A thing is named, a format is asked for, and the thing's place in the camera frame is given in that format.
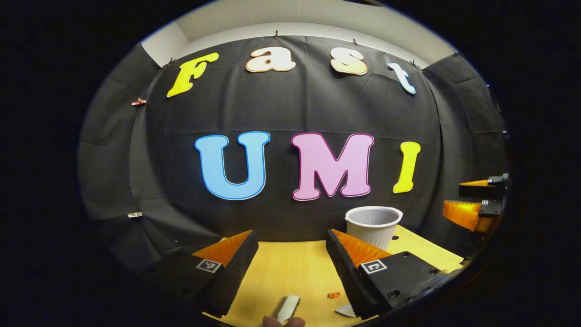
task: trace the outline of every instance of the plastic cup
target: plastic cup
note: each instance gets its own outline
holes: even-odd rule
[[[390,207],[358,207],[347,211],[347,234],[382,250],[388,248],[403,213]]]

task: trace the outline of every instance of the letter m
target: letter m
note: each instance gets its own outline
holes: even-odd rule
[[[321,192],[315,188],[315,177],[319,177],[325,193],[332,197],[337,192],[343,177],[347,175],[341,195],[363,196],[371,191],[367,184],[369,151],[373,137],[367,134],[352,134],[335,159],[329,145],[319,133],[295,135],[291,143],[299,149],[299,189],[292,196],[299,201],[315,200]]]

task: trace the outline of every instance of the finger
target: finger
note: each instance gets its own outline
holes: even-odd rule
[[[289,321],[286,323],[285,327],[304,327],[307,324],[306,321],[304,321],[303,318],[299,318],[299,317],[292,317],[291,319],[289,319]]]
[[[262,318],[262,326],[263,327],[282,327],[282,324],[278,322],[278,320],[274,319],[273,317],[264,316]]]

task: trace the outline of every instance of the yellow letter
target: yellow letter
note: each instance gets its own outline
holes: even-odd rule
[[[334,48],[331,50],[331,66],[339,73],[347,73],[353,75],[365,75],[367,73],[367,65],[361,61],[363,55],[357,50],[346,48]]]
[[[176,94],[184,93],[192,88],[193,84],[189,81],[189,78],[191,76],[193,76],[193,79],[200,77],[204,70],[206,70],[207,64],[205,61],[214,62],[216,59],[218,59],[218,52],[184,62],[180,66],[180,73],[178,74],[178,78],[175,79],[174,87],[167,92],[167,97],[173,97]]]
[[[414,182],[411,179],[414,177],[415,160],[418,158],[421,147],[416,142],[404,142],[400,149],[403,153],[403,162],[401,163],[400,178],[393,186],[394,193],[409,192],[414,187]]]
[[[296,63],[290,59],[291,52],[286,48],[262,48],[252,51],[250,56],[256,57],[246,63],[246,69],[252,73],[267,72],[271,69],[277,72],[286,72],[296,66]]]

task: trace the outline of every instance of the yellow table surface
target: yellow table surface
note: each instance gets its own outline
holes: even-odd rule
[[[387,252],[391,254],[409,251],[440,270],[462,268],[461,257],[399,225],[394,235],[399,239],[389,243]],[[329,298],[332,292],[341,295]],[[290,294],[300,297],[295,316],[305,319],[307,327],[347,327],[363,322],[334,312],[349,301],[324,240],[259,242],[228,315],[218,320],[233,326],[261,327],[265,315],[276,318]]]

